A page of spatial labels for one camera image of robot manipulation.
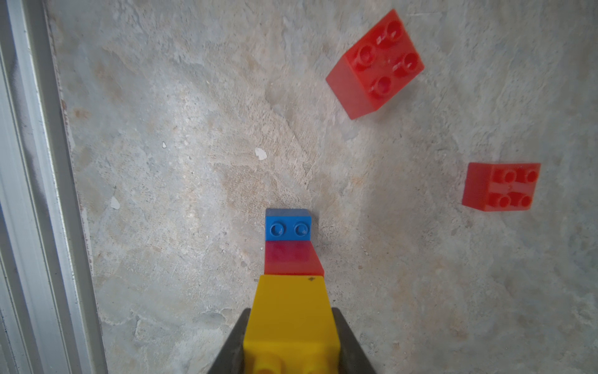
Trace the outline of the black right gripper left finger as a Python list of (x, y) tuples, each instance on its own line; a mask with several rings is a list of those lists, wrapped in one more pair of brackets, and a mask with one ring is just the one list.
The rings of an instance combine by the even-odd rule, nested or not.
[(244, 309), (231, 330), (227, 340), (218, 353), (208, 374), (243, 374), (244, 373), (244, 336), (249, 322), (251, 309)]

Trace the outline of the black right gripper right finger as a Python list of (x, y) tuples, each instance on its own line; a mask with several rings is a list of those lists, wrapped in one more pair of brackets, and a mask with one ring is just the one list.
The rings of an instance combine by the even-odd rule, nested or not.
[(376, 374), (344, 315), (338, 308), (332, 308), (332, 312), (340, 342), (339, 373)]

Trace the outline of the yellow lego brick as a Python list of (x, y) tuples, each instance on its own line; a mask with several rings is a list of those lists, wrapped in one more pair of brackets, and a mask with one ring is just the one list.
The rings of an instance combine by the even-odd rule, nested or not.
[(246, 373), (338, 373), (339, 334), (325, 278), (261, 276), (243, 349)]

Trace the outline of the red lego brick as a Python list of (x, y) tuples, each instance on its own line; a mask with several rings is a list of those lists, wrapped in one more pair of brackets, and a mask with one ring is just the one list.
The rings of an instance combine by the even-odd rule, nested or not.
[(424, 69), (393, 9), (343, 54), (326, 82), (348, 117), (356, 119), (378, 111)]
[(325, 276), (310, 241), (267, 241), (264, 274)]
[(462, 205), (486, 212), (529, 210), (540, 163), (469, 163)]

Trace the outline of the dark blue lego brick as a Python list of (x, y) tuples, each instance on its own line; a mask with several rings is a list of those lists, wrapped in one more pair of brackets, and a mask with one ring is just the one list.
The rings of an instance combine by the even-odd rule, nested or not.
[(307, 209), (266, 209), (267, 242), (310, 241), (311, 214)]

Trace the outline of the red lego brick top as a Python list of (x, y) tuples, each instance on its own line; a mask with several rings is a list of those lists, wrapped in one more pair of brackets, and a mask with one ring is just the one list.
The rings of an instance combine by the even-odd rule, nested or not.
[(540, 163), (469, 163), (462, 205), (486, 212), (529, 210)]

